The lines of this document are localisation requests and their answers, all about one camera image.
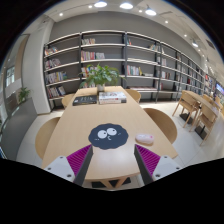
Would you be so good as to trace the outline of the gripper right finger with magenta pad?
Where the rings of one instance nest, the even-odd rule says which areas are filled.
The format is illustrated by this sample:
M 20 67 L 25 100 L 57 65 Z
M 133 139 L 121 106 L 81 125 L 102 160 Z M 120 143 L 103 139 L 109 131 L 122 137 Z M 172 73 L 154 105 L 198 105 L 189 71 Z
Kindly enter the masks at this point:
M 135 145 L 134 155 L 145 185 L 182 169 L 168 155 L 159 156 L 140 145 Z

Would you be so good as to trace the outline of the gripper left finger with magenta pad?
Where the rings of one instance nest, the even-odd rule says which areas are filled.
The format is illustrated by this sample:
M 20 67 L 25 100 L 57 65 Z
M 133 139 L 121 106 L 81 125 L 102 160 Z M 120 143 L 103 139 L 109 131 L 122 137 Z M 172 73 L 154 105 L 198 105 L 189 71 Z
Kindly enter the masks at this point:
M 92 156 L 92 145 L 87 145 L 67 157 L 57 157 L 45 168 L 45 171 L 81 186 Z

